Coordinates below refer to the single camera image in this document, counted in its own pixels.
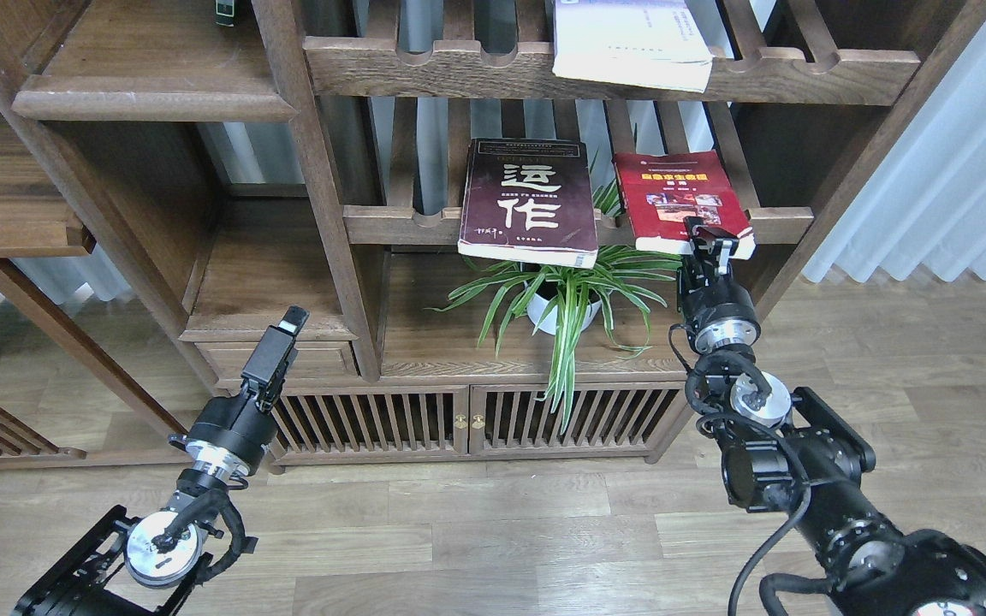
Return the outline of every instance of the wooden cabinet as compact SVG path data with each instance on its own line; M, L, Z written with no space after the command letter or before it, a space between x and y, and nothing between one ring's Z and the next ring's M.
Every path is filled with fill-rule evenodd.
M634 148L627 100L653 101L668 151L687 148L677 103L701 101L761 245L737 273L764 317L986 19L986 0L779 0L760 30L750 1L717 0L734 55L716 52L698 95L555 77L543 0L515 0L517 43L503 55L474 35L484 0L443 2L443 34L422 54L399 50L400 0L372 1L363 36L348 0L255 0L254 15L234 28L211 24L206 0L0 3L1 112L207 385L230 387L239 354L298 304L312 320L289 409L324 388L384 401L399 388L450 394L466 407L433 405L435 421L398 433L393 416L368 414L387 420L361 433L384 455L400 452L400 441L412 451L418 434L426 455L555 448L545 426L520 420L519 434L504 432L526 410L505 411L502 423L486 413L484 435L453 428L455 414L473 425L474 395L531 395L523 393L543 381L548 356L548 342L523 324L500 356L473 348L480 307L426 310L468 275L453 244L473 100L500 98L505 136L523 136L524 98L549 100L556 133L568 138L580 132L575 101L602 100L616 151ZM383 159L372 155L383 122L372 121L370 97L395 99ZM416 116L418 98L433 97L447 99L448 196L423 215ZM285 121L305 192L224 183L193 121ZM372 180L380 169L384 190ZM603 243L631 241L626 221L597 223ZM630 305L617 319L620 335L640 342ZM674 320L670 308L655 313L654 338ZM579 382L599 394L584 395L598 395L597 406L580 421L610 402L608 421L633 425L627 413L640 408L611 402L628 383L680 388L680 364L653 342L661 344L624 359L602 332L585 337ZM660 413L674 436L681 409ZM282 424L287 459L336 459L322 445L335 435L321 418L325 433ZM650 457L666 446L654 440L646 452L649 437L625 432L585 440ZM573 440L559 441L559 455L580 449Z

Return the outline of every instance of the red book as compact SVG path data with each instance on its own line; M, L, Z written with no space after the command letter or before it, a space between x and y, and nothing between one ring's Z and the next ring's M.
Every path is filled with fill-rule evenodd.
M638 250L690 254L684 219L698 216L739 238L733 257L751 257L756 248L751 224L717 152L615 153L615 172Z

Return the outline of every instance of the cabinet door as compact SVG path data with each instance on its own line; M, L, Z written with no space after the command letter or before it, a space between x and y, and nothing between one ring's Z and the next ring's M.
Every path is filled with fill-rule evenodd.
M537 386L473 386L471 455L500 459L645 456L681 425L684 398L673 383L580 385L567 421L539 400Z
M466 387L285 391L273 410L281 464L441 459L466 453Z

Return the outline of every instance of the white book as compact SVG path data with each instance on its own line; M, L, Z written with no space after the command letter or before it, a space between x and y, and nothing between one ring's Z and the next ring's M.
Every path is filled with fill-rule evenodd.
M704 92L712 66L686 0L555 0L558 77Z

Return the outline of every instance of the drawer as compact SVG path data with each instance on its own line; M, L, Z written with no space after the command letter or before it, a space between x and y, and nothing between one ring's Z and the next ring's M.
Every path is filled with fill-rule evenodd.
M236 388L242 383L242 367L257 342L197 342L196 347L211 364L220 388ZM347 342L296 342L299 354L288 368L287 378L318 379L330 376L357 376L351 344Z

